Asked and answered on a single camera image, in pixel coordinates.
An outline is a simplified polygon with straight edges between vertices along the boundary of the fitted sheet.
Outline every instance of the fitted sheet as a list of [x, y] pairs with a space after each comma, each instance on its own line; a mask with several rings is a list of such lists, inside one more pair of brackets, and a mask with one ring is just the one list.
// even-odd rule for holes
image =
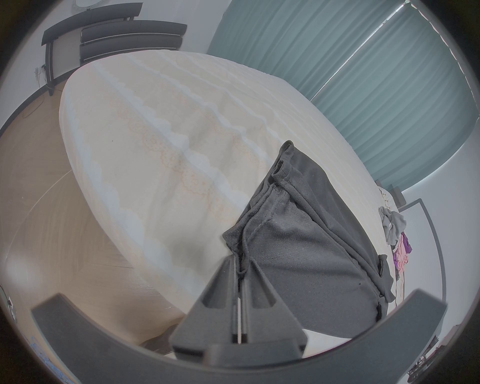
[[197, 53], [125, 53], [68, 79], [59, 120], [99, 224], [184, 312], [229, 255], [221, 234], [286, 140], [324, 169], [395, 275], [378, 187], [335, 127], [279, 78]]

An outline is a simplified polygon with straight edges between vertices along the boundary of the curtain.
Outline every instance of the curtain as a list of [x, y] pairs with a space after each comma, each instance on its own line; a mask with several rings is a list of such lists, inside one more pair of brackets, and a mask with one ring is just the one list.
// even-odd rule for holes
[[449, 48], [405, 6], [312, 101], [374, 180], [404, 190], [460, 148], [479, 116]]
[[233, 0], [208, 54], [280, 77], [309, 100], [402, 0]]
[[233, 0], [208, 53], [278, 76], [337, 127], [374, 180], [404, 190], [463, 144], [478, 109], [458, 63], [402, 0]]

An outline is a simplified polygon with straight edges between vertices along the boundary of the green curtain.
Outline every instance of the green curtain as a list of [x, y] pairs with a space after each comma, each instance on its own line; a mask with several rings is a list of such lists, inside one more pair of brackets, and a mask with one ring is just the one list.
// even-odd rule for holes
[[401, 190], [448, 160], [479, 116], [449, 48], [411, 6], [392, 17], [312, 102], [374, 180]]
[[[208, 53], [278, 76], [309, 100], [402, 0], [233, 0]], [[478, 109], [449, 48], [405, 5], [312, 103], [374, 178], [404, 190], [443, 164]]]
[[403, 0], [233, 0], [208, 54], [280, 77], [309, 100]]

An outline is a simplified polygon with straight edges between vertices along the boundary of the wooden floor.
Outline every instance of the wooden floor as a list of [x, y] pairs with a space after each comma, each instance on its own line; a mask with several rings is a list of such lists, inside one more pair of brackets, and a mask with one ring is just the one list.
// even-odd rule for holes
[[0, 138], [0, 284], [17, 326], [57, 366], [30, 309], [64, 293], [95, 322], [140, 344], [183, 313], [143, 281], [92, 215], [60, 133], [61, 89], [33, 101]]

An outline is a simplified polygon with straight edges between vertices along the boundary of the black baseboard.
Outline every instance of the black baseboard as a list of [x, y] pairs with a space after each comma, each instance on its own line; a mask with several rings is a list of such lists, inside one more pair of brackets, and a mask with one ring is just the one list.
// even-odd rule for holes
[[[74, 73], [77, 69], [74, 68], [71, 71], [65, 72], [64, 74], [60, 75], [59, 77], [56, 77], [53, 79], [53, 85], [56, 86], [57, 84], [60, 84], [62, 81], [67, 80], [72, 73]], [[38, 88], [35, 92], [33, 92], [27, 99], [18, 106], [18, 108], [10, 115], [10, 117], [7, 119], [7, 121], [2, 125], [2, 128], [0, 129], [0, 137], [3, 135], [7, 127], [17, 118], [22, 111], [27, 108], [36, 98], [41, 96], [43, 93], [47, 92], [48, 88], [47, 85], [45, 84], [44, 86]]]

